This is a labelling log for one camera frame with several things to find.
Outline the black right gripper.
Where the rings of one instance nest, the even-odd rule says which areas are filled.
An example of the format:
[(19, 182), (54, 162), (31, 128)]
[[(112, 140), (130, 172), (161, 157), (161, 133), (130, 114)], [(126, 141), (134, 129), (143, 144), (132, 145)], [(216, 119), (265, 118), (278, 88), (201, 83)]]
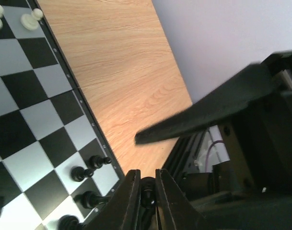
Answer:
[(218, 125), (242, 191), (205, 213), (217, 229), (292, 230), (292, 50), (251, 64), (193, 104), (139, 131), (148, 144)]

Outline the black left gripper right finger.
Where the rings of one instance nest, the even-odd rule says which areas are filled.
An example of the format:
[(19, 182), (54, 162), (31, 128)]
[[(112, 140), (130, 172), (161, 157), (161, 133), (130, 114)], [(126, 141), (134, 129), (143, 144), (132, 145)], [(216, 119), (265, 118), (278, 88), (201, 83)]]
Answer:
[(155, 171), (156, 221), (159, 230), (207, 230), (208, 223), (185, 198), (165, 169)]

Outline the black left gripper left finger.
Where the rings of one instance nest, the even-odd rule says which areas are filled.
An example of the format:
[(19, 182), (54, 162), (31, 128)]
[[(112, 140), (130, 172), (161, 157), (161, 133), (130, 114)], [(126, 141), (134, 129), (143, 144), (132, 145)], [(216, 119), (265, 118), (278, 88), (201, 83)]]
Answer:
[(140, 207), (140, 170), (130, 170), (111, 200), (86, 230), (135, 230)]

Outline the black chess piece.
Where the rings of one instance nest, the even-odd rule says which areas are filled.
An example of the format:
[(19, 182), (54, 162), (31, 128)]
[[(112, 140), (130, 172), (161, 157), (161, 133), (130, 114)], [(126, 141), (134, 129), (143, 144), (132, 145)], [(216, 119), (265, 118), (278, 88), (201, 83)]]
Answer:
[(155, 179), (144, 177), (141, 180), (138, 230), (148, 230), (156, 212)]

